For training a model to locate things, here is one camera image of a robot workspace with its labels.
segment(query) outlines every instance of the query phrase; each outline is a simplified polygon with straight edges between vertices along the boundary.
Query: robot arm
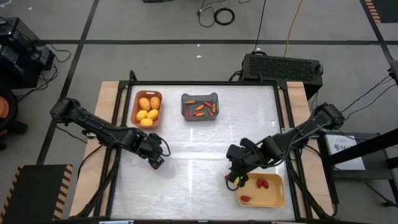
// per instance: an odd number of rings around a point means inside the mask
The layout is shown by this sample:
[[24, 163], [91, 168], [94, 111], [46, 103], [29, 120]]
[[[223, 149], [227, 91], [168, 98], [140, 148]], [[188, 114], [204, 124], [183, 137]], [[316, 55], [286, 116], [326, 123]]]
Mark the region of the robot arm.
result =
[[313, 133], [322, 128], [338, 129], [343, 122], [344, 116], [338, 109], [324, 103], [315, 109], [310, 119], [287, 133], [268, 136], [257, 144], [243, 138], [240, 146], [230, 145], [226, 153], [232, 163], [228, 181], [244, 187], [248, 172], [257, 167], [265, 169], [281, 164], [292, 147], [303, 148]]
[[133, 152], [143, 159], [148, 159], [154, 169], [158, 169], [164, 162], [161, 157], [163, 150], [160, 147], [162, 139], [158, 135], [154, 133], [147, 135], [137, 128], [116, 127], [82, 108], [75, 99], [59, 100], [50, 113], [56, 123], [66, 126], [71, 122], [76, 123], [96, 134], [100, 144]]

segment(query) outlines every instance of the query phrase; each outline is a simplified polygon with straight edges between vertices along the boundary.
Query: yellow tray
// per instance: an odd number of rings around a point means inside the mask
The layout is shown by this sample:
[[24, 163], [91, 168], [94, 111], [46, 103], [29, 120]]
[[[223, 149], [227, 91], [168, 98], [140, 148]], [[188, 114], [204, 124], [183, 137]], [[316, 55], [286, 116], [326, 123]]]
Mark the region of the yellow tray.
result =
[[[246, 181], [244, 187], [240, 187], [236, 191], [238, 201], [245, 207], [273, 207], [282, 208], [285, 205], [284, 182], [278, 174], [248, 174], [249, 180]], [[269, 188], [257, 188], [257, 180], [266, 180]], [[251, 197], [250, 201], [243, 202], [241, 196]]]

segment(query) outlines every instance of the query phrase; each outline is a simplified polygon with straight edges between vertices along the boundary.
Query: yellow mango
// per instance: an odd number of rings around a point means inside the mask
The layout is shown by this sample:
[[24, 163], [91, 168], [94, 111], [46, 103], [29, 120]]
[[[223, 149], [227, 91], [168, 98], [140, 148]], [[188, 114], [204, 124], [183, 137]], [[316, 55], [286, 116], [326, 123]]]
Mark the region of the yellow mango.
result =
[[151, 120], [155, 120], [157, 117], [159, 116], [159, 111], [158, 110], [151, 110], [148, 115], [147, 118], [151, 119]]
[[138, 103], [143, 110], [150, 110], [150, 103], [147, 98], [145, 97], [140, 98]]
[[138, 113], [136, 115], [137, 121], [141, 121], [142, 119], [147, 118], [147, 114], [148, 114], [148, 111], [146, 111], [146, 110], [138, 111]]
[[153, 125], [154, 121], [148, 118], [144, 118], [141, 120], [140, 124], [145, 126]]
[[160, 108], [160, 98], [157, 96], [153, 96], [150, 98], [150, 107], [152, 109], [159, 110]]

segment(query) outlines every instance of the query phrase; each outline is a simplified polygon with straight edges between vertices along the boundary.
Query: gray floor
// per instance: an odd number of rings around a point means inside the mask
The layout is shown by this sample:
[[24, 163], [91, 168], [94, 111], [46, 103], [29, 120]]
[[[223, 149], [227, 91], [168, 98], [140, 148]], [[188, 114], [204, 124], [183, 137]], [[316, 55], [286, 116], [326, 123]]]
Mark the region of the gray floor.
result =
[[[97, 0], [19, 0], [0, 8], [2, 16], [19, 16], [41, 39], [79, 40], [91, 6]], [[198, 25], [196, 12], [201, 0], [175, 0], [162, 4], [144, 4], [141, 0], [99, 0], [88, 40], [253, 40], [256, 38], [262, 1], [238, 4], [231, 0], [236, 20], [230, 26]], [[260, 39], [285, 40], [299, 0], [268, 0]], [[211, 22], [203, 13], [202, 23]], [[398, 24], [378, 24], [385, 40], [398, 40]], [[359, 0], [304, 0], [293, 28], [291, 40], [377, 40]], [[94, 111], [101, 82], [127, 79], [133, 69], [139, 80], [227, 80], [239, 69], [244, 54], [252, 44], [160, 44], [160, 45], [84, 45], [68, 95]], [[290, 45], [287, 57], [317, 59], [325, 68], [319, 102], [344, 108], [379, 80], [387, 76], [388, 62], [378, 45]], [[77, 45], [55, 45], [71, 50]], [[259, 45], [269, 55], [283, 56], [283, 45]], [[398, 46], [388, 46], [398, 58]], [[19, 119], [29, 125], [23, 136], [8, 136], [8, 150], [0, 153], [3, 170], [0, 198], [5, 198], [17, 166], [35, 164], [47, 132], [49, 110], [60, 96], [71, 68], [72, 58], [56, 63], [58, 78], [48, 89], [37, 91], [20, 103]], [[366, 105], [389, 84], [363, 98], [354, 109]], [[384, 133], [397, 127], [395, 111], [397, 88], [391, 88], [368, 109], [352, 115], [342, 130]], [[74, 134], [81, 128], [68, 127]], [[73, 164], [83, 159], [85, 146], [56, 131], [46, 164]], [[389, 150], [390, 156], [398, 153]], [[362, 183], [336, 182], [340, 199], [337, 217], [368, 223], [397, 223], [396, 208], [381, 207], [381, 200]], [[66, 213], [75, 190], [76, 176], [68, 194]], [[374, 186], [392, 199], [388, 183], [375, 181]]]

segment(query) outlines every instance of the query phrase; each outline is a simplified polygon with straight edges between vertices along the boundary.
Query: gray basket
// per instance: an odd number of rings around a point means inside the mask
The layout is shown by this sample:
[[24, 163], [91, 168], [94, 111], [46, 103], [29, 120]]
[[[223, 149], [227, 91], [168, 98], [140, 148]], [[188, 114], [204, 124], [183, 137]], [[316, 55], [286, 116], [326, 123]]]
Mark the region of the gray basket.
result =
[[[195, 100], [195, 104], [188, 105], [185, 102], [190, 101], [190, 100]], [[205, 102], [208, 102], [210, 104], [215, 103], [216, 104], [216, 112], [214, 113], [213, 116], [210, 116], [208, 111], [212, 111], [212, 108], [208, 107], [205, 105], [205, 107], [201, 110], [201, 112], [205, 113], [203, 116], [191, 116], [195, 112], [195, 109], [203, 105]], [[198, 96], [191, 96], [186, 93], [184, 93], [181, 96], [181, 114], [184, 117], [186, 121], [214, 121], [220, 112], [220, 107], [218, 104], [218, 95], [217, 93], [212, 93], [210, 95], [198, 95]]]

